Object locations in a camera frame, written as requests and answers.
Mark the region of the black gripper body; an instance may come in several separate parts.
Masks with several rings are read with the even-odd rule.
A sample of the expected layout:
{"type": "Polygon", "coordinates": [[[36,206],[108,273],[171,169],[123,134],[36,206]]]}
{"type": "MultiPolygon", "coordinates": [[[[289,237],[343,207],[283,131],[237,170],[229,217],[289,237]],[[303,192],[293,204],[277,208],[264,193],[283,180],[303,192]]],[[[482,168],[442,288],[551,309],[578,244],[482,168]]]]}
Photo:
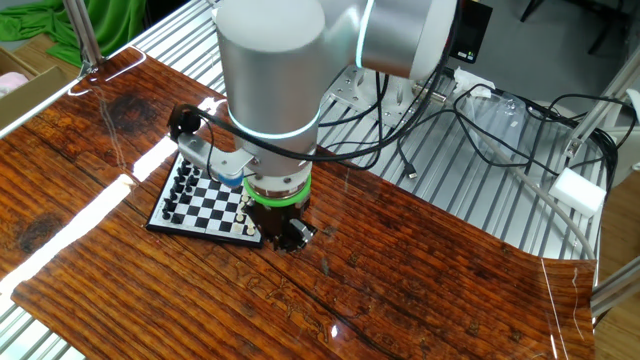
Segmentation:
{"type": "Polygon", "coordinates": [[[247,206],[247,214],[263,235],[293,235],[292,220],[300,220],[309,207],[309,199],[284,207],[267,206],[254,201],[247,206]]]}

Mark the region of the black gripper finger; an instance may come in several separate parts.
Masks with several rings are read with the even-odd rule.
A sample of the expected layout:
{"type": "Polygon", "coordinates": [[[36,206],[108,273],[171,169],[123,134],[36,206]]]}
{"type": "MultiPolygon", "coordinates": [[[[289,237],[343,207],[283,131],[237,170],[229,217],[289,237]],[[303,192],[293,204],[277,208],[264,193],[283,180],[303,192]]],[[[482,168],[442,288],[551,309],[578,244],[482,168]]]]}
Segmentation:
{"type": "Polygon", "coordinates": [[[290,219],[286,227],[289,249],[303,249],[315,236],[317,229],[300,219],[290,219]]]}
{"type": "Polygon", "coordinates": [[[280,250],[283,245],[284,232],[281,222],[262,223],[257,226],[263,239],[269,242],[274,250],[280,250]]]}

